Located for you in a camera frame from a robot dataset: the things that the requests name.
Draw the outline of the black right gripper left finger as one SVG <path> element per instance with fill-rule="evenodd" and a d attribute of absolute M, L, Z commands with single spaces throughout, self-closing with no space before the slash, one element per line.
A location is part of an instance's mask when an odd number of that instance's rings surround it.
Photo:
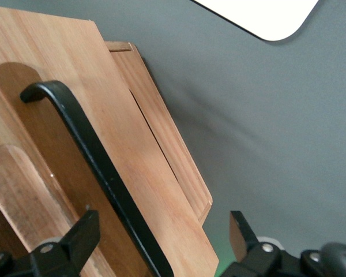
<path fill-rule="evenodd" d="M 99 213 L 89 210 L 59 242 L 46 242 L 31 252 L 33 275 L 80 276 L 99 241 Z"/>

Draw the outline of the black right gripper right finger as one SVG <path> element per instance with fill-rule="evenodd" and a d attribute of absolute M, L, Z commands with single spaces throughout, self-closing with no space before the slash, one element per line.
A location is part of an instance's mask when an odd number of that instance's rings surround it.
<path fill-rule="evenodd" d="M 221 276 L 272 276 L 280 268 L 280 249 L 269 242 L 259 242 L 240 211 L 230 212 L 229 237 L 236 261 Z"/>

